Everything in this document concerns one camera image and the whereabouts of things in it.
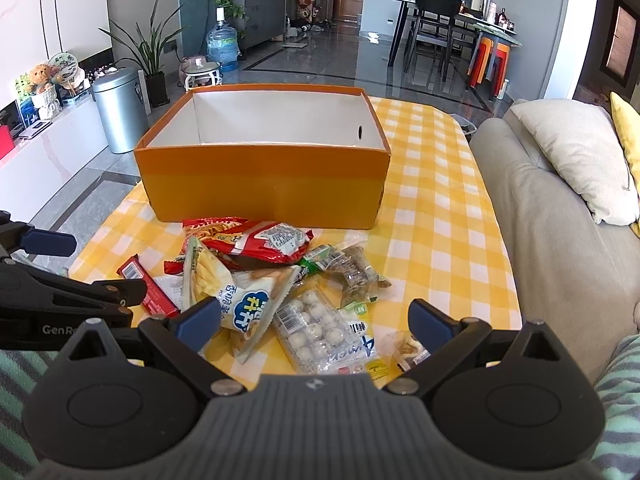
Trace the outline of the red chocolate bar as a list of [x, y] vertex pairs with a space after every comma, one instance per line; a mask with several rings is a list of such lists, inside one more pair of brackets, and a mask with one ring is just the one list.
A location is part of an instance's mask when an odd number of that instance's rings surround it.
[[146, 293], [142, 300], [142, 307], [147, 314], [161, 318], [174, 318], [179, 314], [178, 307], [145, 270], [137, 255], [129, 257], [117, 269], [117, 274], [125, 280], [144, 281]]

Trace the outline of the small clear snack packet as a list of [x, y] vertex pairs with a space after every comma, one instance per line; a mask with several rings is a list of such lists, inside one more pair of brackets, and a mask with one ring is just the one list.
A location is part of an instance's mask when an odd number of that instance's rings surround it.
[[392, 358], [402, 372], [408, 372], [430, 356], [412, 333], [401, 330], [392, 335]]

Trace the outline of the white wafer packet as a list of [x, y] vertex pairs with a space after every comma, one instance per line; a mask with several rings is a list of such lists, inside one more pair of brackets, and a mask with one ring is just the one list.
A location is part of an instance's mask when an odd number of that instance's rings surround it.
[[179, 311], [181, 311], [183, 308], [183, 304], [182, 304], [183, 276], [163, 274], [159, 276], [154, 276], [153, 280], [157, 284], [157, 286], [162, 290], [162, 292], [167, 296], [167, 298], [175, 305], [175, 307]]

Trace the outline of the brown snack clear packet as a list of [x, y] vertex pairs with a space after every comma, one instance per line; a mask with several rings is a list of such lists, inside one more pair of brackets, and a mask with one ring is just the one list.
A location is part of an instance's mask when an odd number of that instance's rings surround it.
[[358, 302], [375, 302], [392, 282], [379, 274], [359, 245], [334, 250], [322, 260], [323, 271], [342, 286], [340, 308]]

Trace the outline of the red foil snack bag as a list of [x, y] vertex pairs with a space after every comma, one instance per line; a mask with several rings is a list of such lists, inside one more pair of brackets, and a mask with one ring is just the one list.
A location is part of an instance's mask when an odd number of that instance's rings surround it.
[[203, 244], [229, 257], [293, 264], [306, 254], [313, 239], [311, 230], [304, 231], [284, 222], [247, 221], [206, 235]]

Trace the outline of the clear pack white balls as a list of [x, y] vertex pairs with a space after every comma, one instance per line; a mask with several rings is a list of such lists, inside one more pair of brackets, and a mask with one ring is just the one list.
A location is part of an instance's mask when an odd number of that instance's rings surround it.
[[294, 290], [272, 322], [298, 374], [346, 375], [364, 370], [367, 355], [362, 344], [318, 287]]

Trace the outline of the green candy roll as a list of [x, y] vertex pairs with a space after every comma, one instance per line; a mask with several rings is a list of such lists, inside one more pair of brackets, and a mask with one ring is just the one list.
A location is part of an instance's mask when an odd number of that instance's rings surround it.
[[308, 250], [308, 252], [303, 255], [303, 258], [299, 260], [300, 274], [305, 276], [322, 271], [321, 261], [331, 252], [333, 252], [333, 247], [330, 244], [321, 244]]

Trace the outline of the yellow white almond packet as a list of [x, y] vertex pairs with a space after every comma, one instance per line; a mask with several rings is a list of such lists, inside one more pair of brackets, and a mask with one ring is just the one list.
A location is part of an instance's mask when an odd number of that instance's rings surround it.
[[355, 352], [349, 358], [350, 371], [368, 373], [373, 380], [386, 377], [390, 370], [378, 353], [368, 305], [365, 302], [352, 302], [341, 310], [341, 315], [356, 341]]

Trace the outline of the red noodle snack bag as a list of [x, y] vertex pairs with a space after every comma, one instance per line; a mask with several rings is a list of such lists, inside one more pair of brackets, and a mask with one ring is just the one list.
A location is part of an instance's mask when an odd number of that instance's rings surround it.
[[184, 235], [184, 241], [180, 249], [180, 255], [184, 255], [189, 245], [189, 238], [195, 236], [200, 240], [205, 247], [207, 247], [216, 256], [219, 255], [217, 249], [213, 248], [210, 241], [217, 233], [227, 231], [228, 229], [235, 228], [236, 226], [242, 226], [247, 222], [247, 218], [242, 217], [206, 217], [199, 219], [183, 220], [182, 232]]

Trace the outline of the red box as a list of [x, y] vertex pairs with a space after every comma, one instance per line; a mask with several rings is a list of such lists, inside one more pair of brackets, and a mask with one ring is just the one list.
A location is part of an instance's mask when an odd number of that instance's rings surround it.
[[0, 126], [0, 159], [11, 153], [15, 148], [11, 130], [7, 125]]

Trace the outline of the grey sofa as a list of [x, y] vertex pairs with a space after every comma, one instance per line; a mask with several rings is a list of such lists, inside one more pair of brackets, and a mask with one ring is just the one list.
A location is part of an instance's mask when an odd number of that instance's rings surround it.
[[512, 112], [486, 119], [470, 148], [484, 180], [527, 321], [546, 322], [590, 380], [638, 332], [639, 240], [594, 223]]

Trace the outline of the toys on cabinet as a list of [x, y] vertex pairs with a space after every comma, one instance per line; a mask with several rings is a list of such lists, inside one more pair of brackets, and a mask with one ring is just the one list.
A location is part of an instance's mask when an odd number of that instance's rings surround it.
[[48, 122], [74, 104], [90, 87], [86, 71], [68, 51], [52, 56], [14, 80], [16, 104], [26, 127], [37, 120]]

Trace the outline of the silver trash can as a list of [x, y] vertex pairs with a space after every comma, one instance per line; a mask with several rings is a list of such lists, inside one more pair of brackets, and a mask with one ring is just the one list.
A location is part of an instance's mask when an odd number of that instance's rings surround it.
[[91, 92], [111, 152], [131, 152], [149, 128], [138, 72], [125, 67], [105, 74]]

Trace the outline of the green striped blanket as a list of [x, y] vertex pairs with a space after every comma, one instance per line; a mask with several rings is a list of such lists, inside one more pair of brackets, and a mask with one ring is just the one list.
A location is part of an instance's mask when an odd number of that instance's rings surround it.
[[[37, 464], [21, 422], [24, 403], [55, 351], [1, 353], [1, 477], [21, 479]], [[591, 461], [608, 479], [639, 477], [639, 338], [620, 341], [594, 386], [605, 410], [605, 430]]]

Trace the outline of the small waste bin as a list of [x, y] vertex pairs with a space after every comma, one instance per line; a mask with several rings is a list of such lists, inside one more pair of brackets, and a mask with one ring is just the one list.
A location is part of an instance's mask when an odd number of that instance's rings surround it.
[[451, 117], [458, 123], [465, 137], [470, 140], [474, 133], [477, 132], [477, 126], [474, 125], [469, 119], [466, 119], [458, 114], [451, 114]]

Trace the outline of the potted green plant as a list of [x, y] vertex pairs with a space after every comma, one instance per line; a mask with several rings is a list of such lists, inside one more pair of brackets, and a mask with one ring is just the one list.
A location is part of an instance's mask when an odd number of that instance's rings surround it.
[[115, 44], [127, 49], [129, 56], [124, 57], [125, 61], [133, 62], [142, 69], [152, 108], [169, 103], [162, 56], [168, 44], [176, 40], [182, 32], [182, 27], [178, 27], [173, 32], [167, 30], [167, 26], [179, 13], [180, 6], [173, 10], [167, 18], [157, 22], [156, 14], [159, 2], [160, 0], [155, 0], [152, 6], [147, 35], [142, 32], [139, 23], [134, 26], [135, 35], [127, 32], [113, 20], [108, 20], [108, 29], [100, 28], [100, 32], [109, 36]]

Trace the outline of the orange cardboard box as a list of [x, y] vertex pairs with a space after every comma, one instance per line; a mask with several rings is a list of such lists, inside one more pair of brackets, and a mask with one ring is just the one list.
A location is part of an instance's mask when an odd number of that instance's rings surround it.
[[187, 91], [134, 157], [163, 222], [235, 216], [368, 230], [392, 150], [360, 88], [223, 84]]

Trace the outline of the small white stool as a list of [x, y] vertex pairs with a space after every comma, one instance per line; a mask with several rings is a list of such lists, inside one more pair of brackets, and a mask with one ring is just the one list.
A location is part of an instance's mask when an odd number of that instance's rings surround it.
[[206, 62], [191, 65], [184, 71], [184, 90], [191, 91], [201, 87], [213, 87], [222, 84], [220, 64]]

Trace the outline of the beige cushion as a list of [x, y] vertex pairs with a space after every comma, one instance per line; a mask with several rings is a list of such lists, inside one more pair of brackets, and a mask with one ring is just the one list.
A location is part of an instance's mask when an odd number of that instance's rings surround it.
[[582, 196], [594, 222], [629, 226], [639, 197], [612, 120], [575, 100], [523, 101], [510, 111], [555, 172]]

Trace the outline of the orange stacked stools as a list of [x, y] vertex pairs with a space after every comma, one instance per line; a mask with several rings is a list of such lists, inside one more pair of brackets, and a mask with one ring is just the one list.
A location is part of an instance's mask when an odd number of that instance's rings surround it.
[[511, 54], [510, 44], [496, 36], [478, 38], [468, 69], [469, 88], [475, 88], [485, 80], [490, 82], [489, 97], [500, 99], [506, 88], [506, 71]]

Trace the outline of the blue water jug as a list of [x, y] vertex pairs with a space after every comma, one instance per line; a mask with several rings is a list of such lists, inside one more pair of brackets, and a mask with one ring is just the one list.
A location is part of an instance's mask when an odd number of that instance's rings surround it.
[[238, 33], [226, 21], [224, 8], [216, 9], [216, 25], [206, 36], [206, 56], [210, 62], [216, 62], [220, 70], [232, 72], [239, 66], [240, 54]]

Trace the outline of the yellow cushion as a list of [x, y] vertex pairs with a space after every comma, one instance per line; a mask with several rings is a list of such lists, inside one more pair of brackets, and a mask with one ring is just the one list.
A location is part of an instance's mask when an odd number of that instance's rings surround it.
[[637, 194], [640, 195], [640, 115], [621, 96], [610, 93], [615, 131], [622, 144]]

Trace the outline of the black dining chair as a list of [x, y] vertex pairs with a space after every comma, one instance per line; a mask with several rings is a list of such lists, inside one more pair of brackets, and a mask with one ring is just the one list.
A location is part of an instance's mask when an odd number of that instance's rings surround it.
[[462, 8], [462, 0], [414, 0], [416, 19], [412, 23], [402, 70], [408, 72], [418, 54], [418, 43], [440, 49], [438, 71], [446, 81], [454, 38], [454, 21]]

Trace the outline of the dark grey cabinet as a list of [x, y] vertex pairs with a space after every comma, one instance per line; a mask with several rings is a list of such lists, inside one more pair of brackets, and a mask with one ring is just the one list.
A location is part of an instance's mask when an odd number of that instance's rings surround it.
[[242, 51], [281, 36], [285, 29], [285, 0], [235, 0], [243, 15], [234, 21]]

